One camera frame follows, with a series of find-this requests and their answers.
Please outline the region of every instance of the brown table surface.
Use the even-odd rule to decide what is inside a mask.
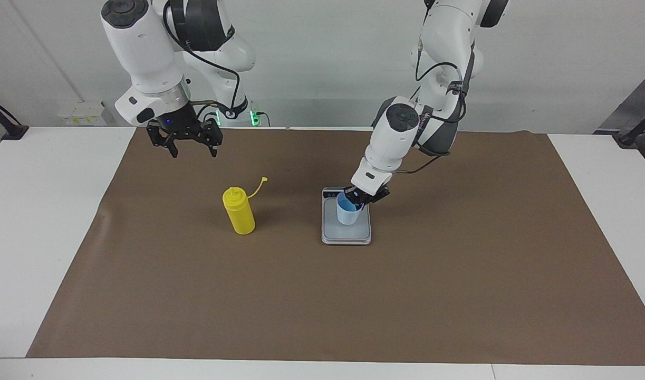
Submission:
[[[461,133],[372,205],[371,245],[324,245],[321,190],[368,138],[229,130],[171,159],[138,130],[28,357],[645,365],[645,307],[546,135]],[[238,236],[221,195],[262,176]]]

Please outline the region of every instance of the white electrical box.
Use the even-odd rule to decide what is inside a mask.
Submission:
[[[113,115],[101,101],[84,101],[83,103],[64,105],[60,108],[57,116],[60,117],[63,125],[96,127],[115,125]]]

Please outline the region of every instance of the yellow lid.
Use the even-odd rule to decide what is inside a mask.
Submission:
[[[240,187],[231,187],[224,192],[222,197],[224,207],[231,210],[240,210],[247,205],[247,193]]]

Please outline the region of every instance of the cup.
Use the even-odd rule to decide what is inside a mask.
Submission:
[[[358,221],[363,207],[349,201],[344,192],[336,196],[336,218],[341,224],[350,226]]]

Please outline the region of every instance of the black stand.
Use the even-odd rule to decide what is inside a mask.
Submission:
[[[636,138],[645,132],[645,119],[639,123],[626,135],[614,135],[613,139],[617,142],[622,149],[638,149],[636,146]]]
[[[0,110],[0,123],[6,128],[6,134],[1,140],[19,140],[29,130],[26,125],[14,125]]]

